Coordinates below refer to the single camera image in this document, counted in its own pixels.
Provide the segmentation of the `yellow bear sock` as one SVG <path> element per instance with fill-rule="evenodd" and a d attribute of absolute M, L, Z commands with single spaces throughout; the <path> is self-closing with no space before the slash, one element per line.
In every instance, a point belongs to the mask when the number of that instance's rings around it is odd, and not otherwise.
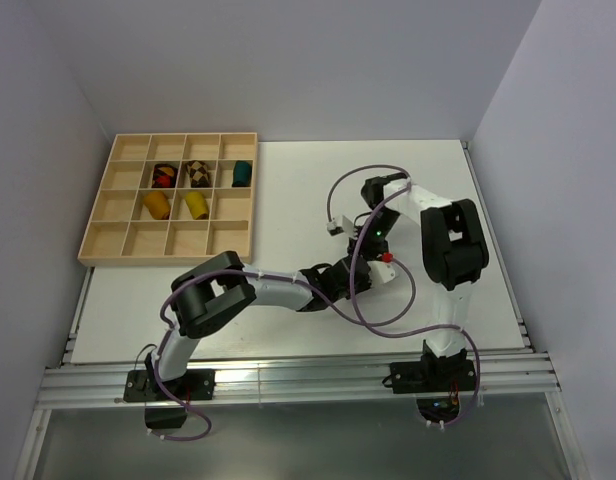
<path fill-rule="evenodd" d="M 191 191 L 184 196 L 184 201 L 193 220 L 207 220 L 209 207 L 206 198 L 201 192 Z"/>

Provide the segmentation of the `mustard yellow sock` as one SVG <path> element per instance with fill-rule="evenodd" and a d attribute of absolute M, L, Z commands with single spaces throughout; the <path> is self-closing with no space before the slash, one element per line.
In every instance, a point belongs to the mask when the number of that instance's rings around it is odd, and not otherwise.
<path fill-rule="evenodd" d="M 168 197 L 162 191 L 147 193 L 142 200 L 150 216 L 154 220 L 168 220 L 171 206 Z"/>

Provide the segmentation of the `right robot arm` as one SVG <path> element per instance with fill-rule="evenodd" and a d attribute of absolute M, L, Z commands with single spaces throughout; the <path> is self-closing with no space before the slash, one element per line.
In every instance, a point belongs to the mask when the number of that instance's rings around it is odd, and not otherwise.
<path fill-rule="evenodd" d="M 404 174 L 365 181 L 361 196 L 371 215 L 357 236 L 350 270 L 362 253 L 384 253 L 385 237 L 404 216 L 420 227 L 422 262 L 436 285 L 432 319 L 423 340 L 421 378 L 440 390 L 466 359 L 464 327 L 473 285 L 488 266 L 489 252 L 475 203 L 450 200 L 411 183 Z"/>

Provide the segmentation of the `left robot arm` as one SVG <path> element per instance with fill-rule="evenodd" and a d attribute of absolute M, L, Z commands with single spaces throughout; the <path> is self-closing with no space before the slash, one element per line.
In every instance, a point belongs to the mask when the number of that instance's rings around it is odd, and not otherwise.
<path fill-rule="evenodd" d="M 350 256 L 293 273 L 258 270 L 234 251 L 221 253 L 176 278 L 160 308 L 167 334 L 150 357 L 147 388 L 160 399 L 179 394 L 199 341 L 224 328 L 249 306 L 322 311 L 373 286 L 371 267 Z"/>

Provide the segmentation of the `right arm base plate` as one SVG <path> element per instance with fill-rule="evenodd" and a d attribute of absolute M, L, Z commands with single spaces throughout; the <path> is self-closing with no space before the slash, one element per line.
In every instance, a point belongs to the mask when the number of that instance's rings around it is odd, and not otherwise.
<path fill-rule="evenodd" d="M 470 360 L 449 372 L 433 371 L 422 361 L 394 362 L 389 365 L 389 374 L 382 379 L 382 385 L 394 394 L 472 392 L 478 379 Z"/>

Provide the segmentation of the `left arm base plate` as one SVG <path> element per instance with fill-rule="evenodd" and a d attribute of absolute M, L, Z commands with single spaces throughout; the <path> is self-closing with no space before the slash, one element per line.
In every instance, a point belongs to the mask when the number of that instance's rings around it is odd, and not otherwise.
<path fill-rule="evenodd" d="M 164 387 L 184 401 L 209 401 L 213 398 L 215 371 L 212 369 L 188 370 L 182 377 L 163 381 Z M 169 397 L 146 370 L 131 370 L 126 379 L 123 401 L 144 403 L 168 401 Z"/>

